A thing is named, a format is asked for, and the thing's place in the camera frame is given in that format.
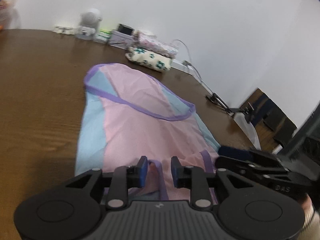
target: brown tabletop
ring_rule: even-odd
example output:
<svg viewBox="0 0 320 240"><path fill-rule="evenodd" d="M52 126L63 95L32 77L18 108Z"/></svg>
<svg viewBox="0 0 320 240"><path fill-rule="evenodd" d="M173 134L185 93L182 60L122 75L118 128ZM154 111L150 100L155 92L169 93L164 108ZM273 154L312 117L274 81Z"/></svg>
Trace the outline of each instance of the brown tabletop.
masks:
<svg viewBox="0 0 320 240"><path fill-rule="evenodd" d="M0 239L20 239L13 212L24 199L74 174L84 111L83 78L99 63L119 62L160 80L196 110L222 145L252 146L207 91L176 69L161 74L128 62L125 51L50 31L0 33Z"/></svg>

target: cream patterned object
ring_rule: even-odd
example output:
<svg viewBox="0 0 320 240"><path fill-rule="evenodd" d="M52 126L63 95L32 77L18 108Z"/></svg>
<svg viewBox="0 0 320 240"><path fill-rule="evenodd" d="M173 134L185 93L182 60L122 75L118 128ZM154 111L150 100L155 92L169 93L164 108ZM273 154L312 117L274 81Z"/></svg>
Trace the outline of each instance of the cream patterned object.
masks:
<svg viewBox="0 0 320 240"><path fill-rule="evenodd" d="M156 54L152 51L143 48L128 48L128 53L125 54L128 60L133 63L154 69L159 72L169 71L171 68L172 59Z"/></svg>

